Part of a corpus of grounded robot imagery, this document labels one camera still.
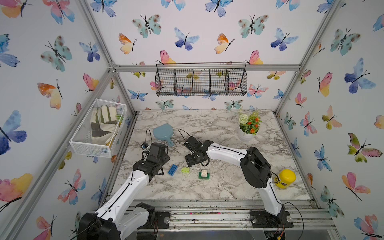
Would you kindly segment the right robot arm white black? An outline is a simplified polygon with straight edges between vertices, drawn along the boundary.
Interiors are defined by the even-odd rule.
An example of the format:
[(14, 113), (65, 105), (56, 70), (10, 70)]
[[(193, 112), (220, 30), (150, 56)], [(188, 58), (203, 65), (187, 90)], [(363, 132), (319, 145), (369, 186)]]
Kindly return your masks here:
[(272, 186), (271, 165), (257, 148), (233, 149), (208, 140), (201, 143), (194, 137), (189, 137), (184, 146), (191, 152), (185, 156), (189, 167), (219, 160), (241, 168), (246, 182), (258, 189), (265, 211), (279, 218), (283, 215), (285, 209)]

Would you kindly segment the green long lego brick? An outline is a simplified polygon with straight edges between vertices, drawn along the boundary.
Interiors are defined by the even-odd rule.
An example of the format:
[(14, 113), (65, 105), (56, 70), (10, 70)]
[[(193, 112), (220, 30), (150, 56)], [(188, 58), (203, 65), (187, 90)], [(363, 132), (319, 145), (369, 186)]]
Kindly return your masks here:
[(199, 172), (199, 179), (209, 180), (210, 179), (210, 173), (208, 173), (208, 177), (207, 178), (202, 178), (201, 177), (201, 172)]

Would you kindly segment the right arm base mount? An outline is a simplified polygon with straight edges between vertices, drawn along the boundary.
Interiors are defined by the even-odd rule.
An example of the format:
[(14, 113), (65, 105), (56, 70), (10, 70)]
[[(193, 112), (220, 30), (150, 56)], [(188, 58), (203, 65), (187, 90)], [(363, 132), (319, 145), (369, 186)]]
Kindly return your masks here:
[(253, 228), (293, 228), (293, 219), (285, 209), (274, 216), (266, 211), (250, 212), (250, 222)]

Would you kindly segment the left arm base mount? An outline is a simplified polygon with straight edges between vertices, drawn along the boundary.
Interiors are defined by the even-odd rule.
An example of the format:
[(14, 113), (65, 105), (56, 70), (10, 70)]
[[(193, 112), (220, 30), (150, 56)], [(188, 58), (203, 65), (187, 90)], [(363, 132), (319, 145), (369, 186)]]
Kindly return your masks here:
[(171, 221), (170, 212), (159, 212), (155, 207), (139, 203), (136, 205), (134, 211), (138, 210), (140, 214), (144, 214), (143, 217), (140, 217), (139, 222), (143, 222), (139, 225), (138, 229), (168, 229)]

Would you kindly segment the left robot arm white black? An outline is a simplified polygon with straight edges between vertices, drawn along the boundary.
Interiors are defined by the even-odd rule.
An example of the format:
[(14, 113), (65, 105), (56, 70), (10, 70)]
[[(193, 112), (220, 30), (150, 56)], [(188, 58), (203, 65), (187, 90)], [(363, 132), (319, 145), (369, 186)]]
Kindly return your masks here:
[(139, 203), (126, 215), (138, 193), (157, 175), (163, 175), (163, 166), (170, 160), (169, 147), (152, 143), (136, 162), (125, 183), (95, 213), (84, 214), (73, 240), (124, 240), (140, 228), (153, 228), (158, 233), (155, 207)]

